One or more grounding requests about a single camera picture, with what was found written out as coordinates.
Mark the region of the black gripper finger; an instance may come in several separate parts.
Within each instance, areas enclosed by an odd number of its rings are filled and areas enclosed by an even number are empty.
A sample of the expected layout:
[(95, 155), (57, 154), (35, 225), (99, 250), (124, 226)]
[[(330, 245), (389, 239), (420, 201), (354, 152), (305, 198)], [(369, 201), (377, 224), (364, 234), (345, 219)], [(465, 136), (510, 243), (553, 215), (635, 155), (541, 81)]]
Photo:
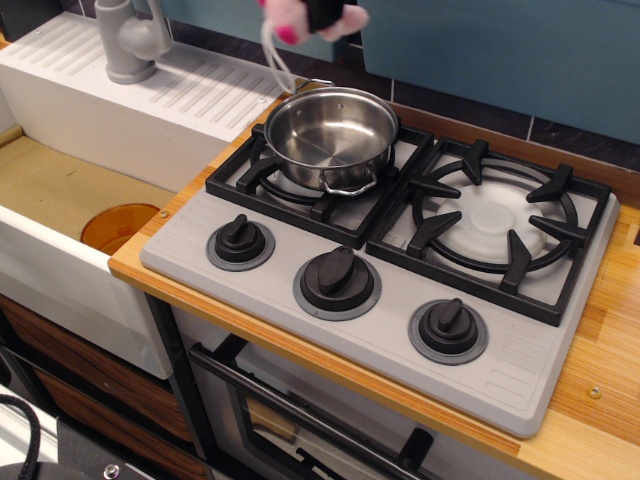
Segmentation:
[(343, 0), (305, 0), (309, 31), (319, 32), (334, 25), (343, 16)]

